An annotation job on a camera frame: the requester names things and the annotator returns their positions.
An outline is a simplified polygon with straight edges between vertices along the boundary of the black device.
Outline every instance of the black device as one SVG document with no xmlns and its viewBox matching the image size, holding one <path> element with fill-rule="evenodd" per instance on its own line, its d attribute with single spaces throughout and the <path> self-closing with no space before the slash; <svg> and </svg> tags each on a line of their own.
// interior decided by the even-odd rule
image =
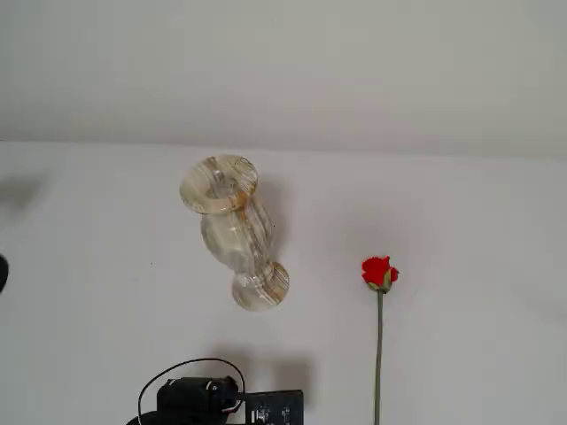
<svg viewBox="0 0 567 425">
<path fill-rule="evenodd" d="M 142 395 L 150 384 L 170 370 L 196 361 L 220 361 L 232 366 L 240 375 L 242 389 L 230 376 L 170 379 L 158 391 L 157 410 L 141 414 Z M 138 416 L 127 425 L 224 425 L 243 402 L 245 425 L 303 425 L 303 391 L 246 393 L 240 370 L 223 359 L 189 360 L 152 378 L 138 398 Z"/>
<path fill-rule="evenodd" d="M 0 292 L 4 289 L 4 285 L 8 280 L 8 261 L 0 255 Z"/>
</svg>

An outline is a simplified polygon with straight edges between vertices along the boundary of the rose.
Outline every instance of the rose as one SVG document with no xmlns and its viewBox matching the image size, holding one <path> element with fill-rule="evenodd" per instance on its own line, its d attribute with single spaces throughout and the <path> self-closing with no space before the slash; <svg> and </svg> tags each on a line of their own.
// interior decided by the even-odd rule
<svg viewBox="0 0 567 425">
<path fill-rule="evenodd" d="M 390 257 L 372 257 L 362 262 L 362 278 L 373 290 L 388 291 L 398 275 L 398 270 L 390 266 Z"/>
</svg>

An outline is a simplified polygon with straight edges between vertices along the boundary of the vase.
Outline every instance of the vase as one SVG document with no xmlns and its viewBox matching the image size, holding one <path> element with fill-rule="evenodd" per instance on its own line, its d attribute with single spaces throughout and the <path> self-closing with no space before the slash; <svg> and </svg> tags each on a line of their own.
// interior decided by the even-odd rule
<svg viewBox="0 0 567 425">
<path fill-rule="evenodd" d="M 274 224 L 254 192 L 258 174 L 250 161 L 235 155 L 209 157 L 183 178 L 183 202 L 202 214 L 206 247 L 235 273 L 232 296 L 250 311 L 278 305 L 289 289 L 289 276 L 270 258 Z"/>
</svg>

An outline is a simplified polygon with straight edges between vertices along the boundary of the green stem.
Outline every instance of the green stem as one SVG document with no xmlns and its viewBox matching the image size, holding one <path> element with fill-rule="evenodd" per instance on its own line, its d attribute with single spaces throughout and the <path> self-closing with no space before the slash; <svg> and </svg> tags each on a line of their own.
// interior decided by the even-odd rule
<svg viewBox="0 0 567 425">
<path fill-rule="evenodd" d="M 382 297 L 381 290 L 378 291 L 378 343 L 376 351 L 376 382 L 374 399 L 374 425 L 380 425 L 380 368 L 382 366 Z"/>
</svg>

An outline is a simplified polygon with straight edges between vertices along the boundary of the cable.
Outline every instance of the cable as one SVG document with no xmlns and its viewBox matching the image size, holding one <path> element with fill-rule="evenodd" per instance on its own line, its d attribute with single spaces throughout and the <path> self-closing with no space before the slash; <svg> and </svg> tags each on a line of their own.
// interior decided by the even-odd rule
<svg viewBox="0 0 567 425">
<path fill-rule="evenodd" d="M 199 363 L 199 362 L 202 362 L 202 361 L 219 361 L 219 362 L 221 362 L 221 363 L 227 364 L 227 365 L 229 365 L 230 367 L 232 367 L 234 370 L 237 371 L 238 375 L 240 376 L 240 381 L 242 382 L 242 391 L 241 391 L 241 393 L 242 393 L 242 394 L 245 394 L 245 393 L 246 393 L 246 383 L 245 383 L 245 378 L 244 378 L 244 376 L 242 375 L 242 372 L 240 372 L 240 369 L 239 369 L 238 367 L 236 367 L 235 365 L 233 365 L 232 363 L 230 363 L 228 360 L 225 360 L 225 359 L 218 359 L 218 358 L 216 358 L 216 357 L 204 357 L 204 358 L 201 358 L 201 359 L 185 360 L 185 361 L 182 361 L 181 363 L 177 363 L 176 365 L 173 365 L 173 366 L 171 366 L 171 367 L 168 367 L 168 368 L 167 368 L 166 370 L 164 370 L 163 372 L 158 373 L 158 374 L 155 375 L 150 381 L 148 381 L 148 383 L 146 383 L 145 386 L 142 388 L 142 390 L 140 391 L 140 395 L 138 396 L 138 425 L 142 425 L 142 397 L 144 396 L 144 393 L 145 393 L 145 391 L 148 389 L 148 387 L 149 387 L 150 385 L 152 385 L 156 380 L 158 380 L 161 376 L 163 376 L 163 375 L 165 375 L 165 374 L 171 372 L 171 371 L 174 370 L 174 369 L 177 369 L 178 367 L 185 366 L 185 365 L 189 365 L 190 363 Z M 242 401 L 243 401 L 243 400 L 240 400 L 240 401 L 238 402 L 238 404 L 234 407 L 234 409 L 231 408 L 231 409 L 229 410 L 229 412 L 224 412 L 224 410 L 227 410 L 227 409 L 224 409 L 223 412 L 224 412 L 224 413 L 233 413 L 233 412 L 235 412 L 236 410 L 238 410 L 238 408 L 240 407 L 240 405 L 242 405 Z"/>
</svg>

